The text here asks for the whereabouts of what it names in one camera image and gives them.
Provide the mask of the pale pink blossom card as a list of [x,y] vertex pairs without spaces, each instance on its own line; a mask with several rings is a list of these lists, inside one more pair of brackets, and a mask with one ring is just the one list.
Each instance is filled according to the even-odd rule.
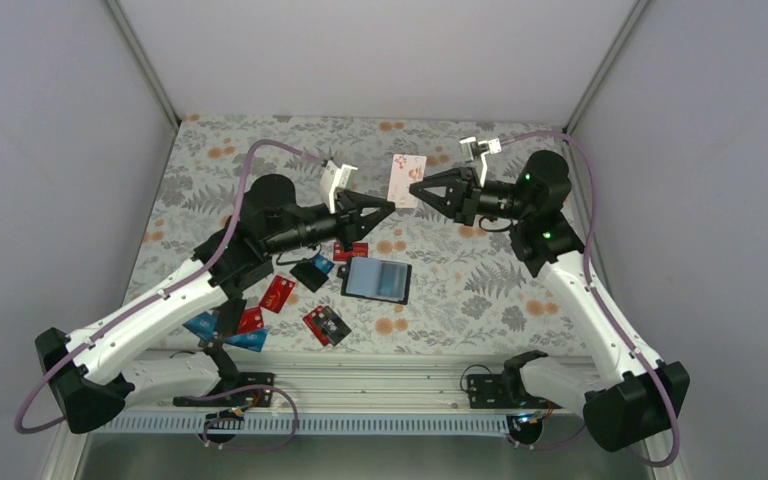
[[412,184],[422,181],[427,157],[420,155],[394,154],[391,162],[387,199],[397,209],[414,209],[419,200],[410,193]]

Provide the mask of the black card holder wallet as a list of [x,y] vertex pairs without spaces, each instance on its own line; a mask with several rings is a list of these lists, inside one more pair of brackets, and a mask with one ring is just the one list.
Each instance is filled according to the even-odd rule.
[[368,257],[351,257],[340,268],[340,294],[345,297],[407,305],[412,266]]

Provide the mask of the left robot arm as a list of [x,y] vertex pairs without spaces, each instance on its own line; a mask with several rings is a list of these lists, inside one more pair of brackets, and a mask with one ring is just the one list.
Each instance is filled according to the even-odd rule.
[[61,422],[74,434],[106,425],[126,408],[173,397],[230,402],[238,377],[224,354],[140,360],[161,337],[197,315],[240,300],[274,271],[278,254],[335,240],[350,248],[395,210],[384,198],[343,190],[302,207],[294,183],[256,179],[235,202],[225,227],[173,273],[136,300],[71,332],[49,328],[34,340]]

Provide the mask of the red VIP card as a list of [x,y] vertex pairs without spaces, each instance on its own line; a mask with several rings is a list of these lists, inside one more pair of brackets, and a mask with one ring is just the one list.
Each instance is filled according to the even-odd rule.
[[343,263],[353,257],[367,257],[368,254],[369,246],[365,242],[353,242],[349,249],[345,249],[340,242],[335,241],[332,250],[332,260],[337,263]]

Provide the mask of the blue card under black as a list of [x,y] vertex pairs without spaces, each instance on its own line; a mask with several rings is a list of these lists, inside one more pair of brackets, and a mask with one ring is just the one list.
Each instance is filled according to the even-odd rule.
[[312,264],[325,275],[329,275],[335,267],[335,263],[322,254],[315,255]]

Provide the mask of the black card upper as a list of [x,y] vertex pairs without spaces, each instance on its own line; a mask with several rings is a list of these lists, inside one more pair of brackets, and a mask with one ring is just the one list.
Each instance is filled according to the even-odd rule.
[[290,274],[311,292],[317,292],[329,280],[328,275],[312,262],[296,264]]

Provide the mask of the black patterned card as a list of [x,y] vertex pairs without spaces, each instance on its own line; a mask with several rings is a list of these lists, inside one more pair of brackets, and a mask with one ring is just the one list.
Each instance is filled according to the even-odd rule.
[[352,330],[343,319],[328,306],[322,306],[313,315],[313,324],[332,346],[340,344]]

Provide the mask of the red card centre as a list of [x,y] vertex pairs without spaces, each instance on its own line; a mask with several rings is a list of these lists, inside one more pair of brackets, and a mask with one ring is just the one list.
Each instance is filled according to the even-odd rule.
[[295,286],[295,281],[276,275],[263,294],[259,307],[272,313],[280,313]]

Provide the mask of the red card lower left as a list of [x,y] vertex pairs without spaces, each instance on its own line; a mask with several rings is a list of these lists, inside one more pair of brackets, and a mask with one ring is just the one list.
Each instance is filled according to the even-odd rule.
[[263,313],[260,306],[243,311],[237,326],[237,334],[248,334],[263,329],[265,326]]

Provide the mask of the blue card lower left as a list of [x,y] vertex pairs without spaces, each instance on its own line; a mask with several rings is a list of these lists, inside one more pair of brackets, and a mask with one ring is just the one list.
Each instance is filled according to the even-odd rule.
[[226,337],[224,343],[252,352],[261,352],[268,337],[268,333],[268,329],[257,329]]

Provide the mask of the black card far left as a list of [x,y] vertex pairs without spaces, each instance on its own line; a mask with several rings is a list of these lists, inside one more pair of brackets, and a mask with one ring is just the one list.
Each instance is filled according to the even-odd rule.
[[219,338],[227,338],[237,334],[237,330],[246,309],[244,298],[230,299],[217,310],[214,332]]

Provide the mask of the blue card far left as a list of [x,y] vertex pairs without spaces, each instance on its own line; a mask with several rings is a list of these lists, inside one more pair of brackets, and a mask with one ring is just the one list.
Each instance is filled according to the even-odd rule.
[[209,340],[214,336],[217,317],[212,312],[202,312],[187,320],[183,327],[201,340]]

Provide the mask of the floral patterned table mat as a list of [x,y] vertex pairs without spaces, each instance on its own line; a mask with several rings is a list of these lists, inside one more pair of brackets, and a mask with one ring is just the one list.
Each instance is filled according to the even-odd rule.
[[[494,124],[337,117],[190,115],[183,119],[160,185],[136,266],[130,298],[173,272],[193,249],[219,230],[232,211],[242,161],[260,139],[251,177],[281,174],[303,206],[320,197],[319,167],[294,149],[355,167],[352,190],[388,192],[392,158],[420,155],[429,173],[459,166],[460,139],[513,138],[489,159],[492,179],[513,181],[528,156],[558,150],[540,124]],[[405,305],[345,297],[331,277],[311,291],[296,286],[279,313],[265,317],[268,352],[318,352],[304,324],[318,306],[333,308],[350,327],[337,347],[352,354],[501,355],[539,349],[553,356],[583,356],[585,342],[556,294],[533,280],[515,258],[499,224],[456,224],[426,205],[400,209],[366,239],[376,259],[411,265]]]

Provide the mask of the aluminium rail frame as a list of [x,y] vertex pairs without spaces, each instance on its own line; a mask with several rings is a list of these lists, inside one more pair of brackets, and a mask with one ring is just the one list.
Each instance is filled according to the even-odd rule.
[[221,380],[242,372],[271,372],[274,384],[251,385],[229,394],[262,389],[272,394],[269,407],[257,412],[289,413],[465,413],[468,397],[459,388],[469,357],[417,357],[288,352],[257,354],[177,353],[154,351],[121,364],[106,380],[92,380],[86,366],[71,363],[49,387],[70,427],[91,431],[129,409],[176,407],[175,397],[195,401]]

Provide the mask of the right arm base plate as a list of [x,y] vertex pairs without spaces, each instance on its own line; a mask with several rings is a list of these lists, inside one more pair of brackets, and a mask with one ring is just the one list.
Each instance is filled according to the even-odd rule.
[[509,387],[498,374],[469,374],[465,389],[471,409],[522,410],[547,409],[546,399],[527,394],[522,388]]

